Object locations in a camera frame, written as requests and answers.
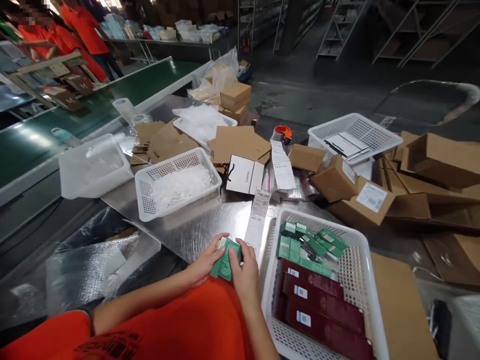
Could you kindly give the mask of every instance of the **person's hand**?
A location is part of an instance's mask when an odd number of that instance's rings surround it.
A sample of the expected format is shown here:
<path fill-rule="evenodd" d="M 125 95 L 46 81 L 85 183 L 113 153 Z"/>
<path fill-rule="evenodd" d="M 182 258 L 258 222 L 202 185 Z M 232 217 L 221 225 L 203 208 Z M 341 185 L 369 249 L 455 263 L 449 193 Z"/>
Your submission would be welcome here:
<path fill-rule="evenodd" d="M 224 232 L 215 236 L 198 259 L 184 270 L 193 288 L 199 287 L 207 280 L 215 262 L 220 259 L 225 252 L 225 246 L 217 249 L 219 241 L 222 237 L 227 238 L 229 235 L 229 233 Z"/>
<path fill-rule="evenodd" d="M 248 246 L 245 241 L 237 238 L 243 254 L 243 265 L 240 266 L 239 258 L 233 248 L 228 249 L 231 276 L 238 298 L 242 306 L 260 302 L 259 295 L 259 266 L 255 259 L 255 249 Z"/>

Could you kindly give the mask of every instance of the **plastic bottle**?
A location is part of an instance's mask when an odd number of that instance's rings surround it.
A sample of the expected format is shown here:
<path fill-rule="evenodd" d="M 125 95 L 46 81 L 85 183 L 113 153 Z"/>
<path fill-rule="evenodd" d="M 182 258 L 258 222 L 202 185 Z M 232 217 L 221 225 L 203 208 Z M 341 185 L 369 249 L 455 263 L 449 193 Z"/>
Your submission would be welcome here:
<path fill-rule="evenodd" d="M 54 127 L 51 130 L 51 134 L 56 137 L 58 140 L 62 141 L 64 144 L 68 145 L 69 147 L 75 148 L 79 145 L 82 145 L 84 142 L 80 140 L 78 137 L 73 136 L 67 130 L 64 130 L 59 127 Z"/>

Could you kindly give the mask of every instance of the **dark red product box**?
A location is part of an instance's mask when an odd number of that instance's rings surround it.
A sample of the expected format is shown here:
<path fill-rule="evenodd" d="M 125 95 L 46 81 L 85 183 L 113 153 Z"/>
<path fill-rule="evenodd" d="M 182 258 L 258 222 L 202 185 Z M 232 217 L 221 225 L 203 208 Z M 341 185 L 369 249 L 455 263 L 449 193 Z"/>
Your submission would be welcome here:
<path fill-rule="evenodd" d="M 285 319 L 291 327 L 351 360 L 374 359 L 374 349 L 370 340 L 299 301 L 288 300 Z"/>
<path fill-rule="evenodd" d="M 312 286 L 333 295 L 336 298 L 344 299 L 344 288 L 343 285 L 339 282 L 333 281 L 332 279 L 317 274 L 307 268 L 304 268 L 294 262 L 288 261 L 286 259 L 278 260 L 278 273 L 287 273 L 297 277 L 302 283 L 308 282 Z"/>
<path fill-rule="evenodd" d="M 365 336 L 364 312 L 361 308 L 332 296 L 293 275 L 286 274 L 283 281 L 283 293 L 297 302 L 301 302 L 316 312 L 335 320 L 349 330 Z"/>

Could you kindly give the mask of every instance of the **conveyor belt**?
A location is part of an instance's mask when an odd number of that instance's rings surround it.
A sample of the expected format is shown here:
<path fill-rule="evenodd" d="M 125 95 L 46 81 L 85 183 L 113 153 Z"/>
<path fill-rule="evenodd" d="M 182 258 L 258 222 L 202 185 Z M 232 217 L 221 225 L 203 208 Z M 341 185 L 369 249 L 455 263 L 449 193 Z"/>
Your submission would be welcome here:
<path fill-rule="evenodd" d="M 52 136 L 52 128 L 66 129 L 82 139 L 119 115 L 113 100 L 129 98 L 136 106 L 200 66 L 182 61 L 159 62 L 83 97 L 79 111 L 57 107 L 0 132 L 0 188 L 64 150 Z"/>

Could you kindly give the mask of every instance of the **warehouse floor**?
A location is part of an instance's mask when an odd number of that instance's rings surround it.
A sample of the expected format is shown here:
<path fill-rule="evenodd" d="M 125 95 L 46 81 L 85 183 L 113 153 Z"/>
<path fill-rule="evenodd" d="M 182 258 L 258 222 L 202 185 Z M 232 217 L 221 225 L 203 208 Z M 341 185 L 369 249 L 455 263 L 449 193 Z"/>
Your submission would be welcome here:
<path fill-rule="evenodd" d="M 472 33 L 433 70 L 431 63 L 418 61 L 400 68 L 389 59 L 371 64 L 361 21 L 338 61 L 322 56 L 315 60 L 323 36 L 323 19 L 319 19 L 288 56 L 272 54 L 274 38 L 244 55 L 253 67 L 250 111 L 315 126 L 353 112 L 370 117 L 391 90 L 412 80 L 480 84 L 480 70 L 475 68 L 479 58 L 462 55 L 469 54 L 478 33 Z M 434 131 L 456 140 L 480 141 L 478 105 L 442 128 L 429 125 L 438 123 L 464 99 L 464 93 L 451 86 L 414 84 L 390 98 L 379 112 L 402 118 L 391 125 L 393 131 Z"/>

